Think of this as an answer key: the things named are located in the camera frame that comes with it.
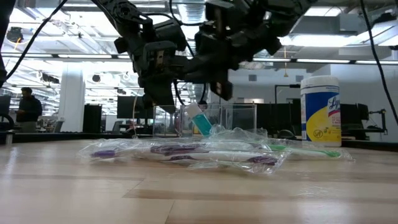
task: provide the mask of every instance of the wooden table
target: wooden table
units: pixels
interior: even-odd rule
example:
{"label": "wooden table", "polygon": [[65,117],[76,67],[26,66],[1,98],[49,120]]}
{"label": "wooden table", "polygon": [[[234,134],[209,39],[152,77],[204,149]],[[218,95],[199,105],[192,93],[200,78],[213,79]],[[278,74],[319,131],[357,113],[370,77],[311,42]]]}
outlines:
{"label": "wooden table", "polygon": [[0,147],[0,223],[398,223],[398,154],[286,161],[272,176],[89,162],[91,141]]}

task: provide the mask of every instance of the plastic wrapper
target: plastic wrapper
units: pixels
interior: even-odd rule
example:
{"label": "plastic wrapper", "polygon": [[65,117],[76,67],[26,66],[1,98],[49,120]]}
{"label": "plastic wrapper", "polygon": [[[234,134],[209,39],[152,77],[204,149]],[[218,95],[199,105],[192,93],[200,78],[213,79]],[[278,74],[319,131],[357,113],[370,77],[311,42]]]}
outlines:
{"label": "plastic wrapper", "polygon": [[245,131],[241,128],[226,130],[222,126],[213,126],[211,136],[207,141],[238,141],[250,144],[260,144],[274,152],[287,152],[291,154],[288,159],[334,159],[353,161],[349,152],[342,148],[323,147],[316,142],[294,141],[287,139],[272,139],[267,137],[266,130],[257,129]]}
{"label": "plastic wrapper", "polygon": [[203,142],[192,139],[102,140],[80,151],[96,159],[141,158],[188,165],[191,169],[236,168],[255,174],[271,174],[290,152],[272,152],[259,143]]}

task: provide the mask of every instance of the yellow label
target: yellow label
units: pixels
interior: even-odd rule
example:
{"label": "yellow label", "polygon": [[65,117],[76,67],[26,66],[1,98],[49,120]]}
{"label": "yellow label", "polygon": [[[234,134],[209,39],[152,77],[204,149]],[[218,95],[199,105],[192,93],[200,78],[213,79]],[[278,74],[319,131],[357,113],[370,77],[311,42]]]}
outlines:
{"label": "yellow label", "polygon": [[341,141],[340,126],[333,125],[333,118],[328,117],[327,107],[314,113],[307,121],[307,135],[313,142]]}

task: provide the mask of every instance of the dark jacket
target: dark jacket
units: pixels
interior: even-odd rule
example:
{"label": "dark jacket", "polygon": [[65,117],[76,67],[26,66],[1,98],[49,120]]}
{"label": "dark jacket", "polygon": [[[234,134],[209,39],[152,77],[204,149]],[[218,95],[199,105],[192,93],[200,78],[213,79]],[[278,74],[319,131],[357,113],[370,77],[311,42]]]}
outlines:
{"label": "dark jacket", "polygon": [[25,113],[17,114],[17,122],[37,121],[39,116],[42,115],[42,104],[35,96],[22,97],[19,102],[19,109],[24,110]]}

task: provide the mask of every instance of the disinfecting wipes container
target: disinfecting wipes container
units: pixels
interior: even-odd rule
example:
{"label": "disinfecting wipes container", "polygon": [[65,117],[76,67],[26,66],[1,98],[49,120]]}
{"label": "disinfecting wipes container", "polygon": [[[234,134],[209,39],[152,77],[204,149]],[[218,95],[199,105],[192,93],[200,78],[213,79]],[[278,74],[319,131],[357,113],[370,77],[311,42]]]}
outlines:
{"label": "disinfecting wipes container", "polygon": [[341,146],[340,88],[338,79],[317,76],[301,81],[302,139]]}

